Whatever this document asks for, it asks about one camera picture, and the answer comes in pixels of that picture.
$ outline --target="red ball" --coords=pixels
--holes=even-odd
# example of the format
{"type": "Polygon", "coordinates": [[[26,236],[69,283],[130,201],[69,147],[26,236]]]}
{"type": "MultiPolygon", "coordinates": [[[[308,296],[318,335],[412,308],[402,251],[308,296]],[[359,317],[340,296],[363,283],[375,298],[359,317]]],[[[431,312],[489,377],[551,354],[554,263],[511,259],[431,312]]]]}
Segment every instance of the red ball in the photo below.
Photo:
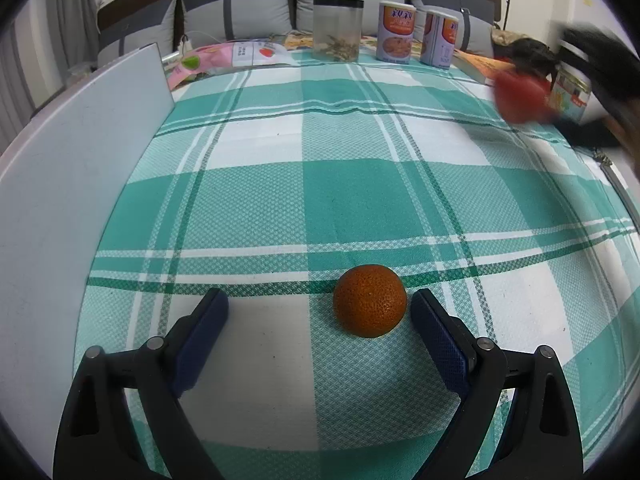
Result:
{"type": "Polygon", "coordinates": [[[548,82],[511,70],[498,72],[494,81],[495,107],[510,124],[548,122],[554,111],[548,106],[548,82]]]}

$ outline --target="food can label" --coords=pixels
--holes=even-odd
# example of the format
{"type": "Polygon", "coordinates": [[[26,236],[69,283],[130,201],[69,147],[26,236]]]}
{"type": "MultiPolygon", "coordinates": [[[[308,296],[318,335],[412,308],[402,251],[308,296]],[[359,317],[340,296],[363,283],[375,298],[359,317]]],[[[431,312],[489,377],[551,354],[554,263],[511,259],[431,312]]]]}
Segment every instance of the food can label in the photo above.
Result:
{"type": "Polygon", "coordinates": [[[412,10],[385,6],[384,24],[386,30],[400,36],[414,33],[415,13],[412,10]]]}
{"type": "Polygon", "coordinates": [[[427,13],[420,61],[438,68],[449,68],[458,35],[458,20],[427,13]]]}
{"type": "Polygon", "coordinates": [[[414,25],[414,10],[380,5],[376,57],[392,63],[409,63],[414,25]]]}
{"type": "Polygon", "coordinates": [[[450,44],[456,44],[456,36],[458,35],[458,22],[445,18],[444,25],[442,25],[442,37],[444,41],[450,44]]]}

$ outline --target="snack bag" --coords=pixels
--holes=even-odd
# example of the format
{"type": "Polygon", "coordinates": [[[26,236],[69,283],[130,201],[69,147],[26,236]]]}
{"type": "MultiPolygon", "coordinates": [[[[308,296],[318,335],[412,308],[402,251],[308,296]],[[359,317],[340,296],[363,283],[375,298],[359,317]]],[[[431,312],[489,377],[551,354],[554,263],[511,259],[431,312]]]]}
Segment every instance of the snack bag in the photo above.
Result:
{"type": "Polygon", "coordinates": [[[244,68],[270,64],[297,63],[282,45],[267,41],[238,41],[201,46],[187,52],[169,74],[169,89],[175,89],[188,77],[200,73],[217,75],[230,68],[244,68]]]}

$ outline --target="small jar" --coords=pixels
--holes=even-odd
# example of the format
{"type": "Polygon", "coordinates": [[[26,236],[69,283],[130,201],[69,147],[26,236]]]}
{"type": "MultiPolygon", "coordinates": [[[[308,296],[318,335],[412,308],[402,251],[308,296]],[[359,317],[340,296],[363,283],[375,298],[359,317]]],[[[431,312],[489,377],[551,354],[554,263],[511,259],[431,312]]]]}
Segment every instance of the small jar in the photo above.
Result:
{"type": "Polygon", "coordinates": [[[363,8],[362,0],[314,0],[314,57],[357,61],[363,8]]]}

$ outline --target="tin can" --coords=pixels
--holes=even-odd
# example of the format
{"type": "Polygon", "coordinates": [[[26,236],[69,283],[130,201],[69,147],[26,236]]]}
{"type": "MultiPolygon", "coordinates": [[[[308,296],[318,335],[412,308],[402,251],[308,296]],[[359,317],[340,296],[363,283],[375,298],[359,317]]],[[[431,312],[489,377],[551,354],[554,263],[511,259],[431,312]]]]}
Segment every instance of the tin can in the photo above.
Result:
{"type": "Polygon", "coordinates": [[[591,95],[591,81],[567,63],[562,62],[549,96],[549,106],[562,117],[579,123],[591,95]]]}
{"type": "Polygon", "coordinates": [[[415,7],[380,2],[376,57],[391,63],[409,63],[414,40],[415,7]]]}
{"type": "Polygon", "coordinates": [[[428,10],[420,61],[426,65],[449,69],[458,35],[458,19],[437,10],[428,10]]]}

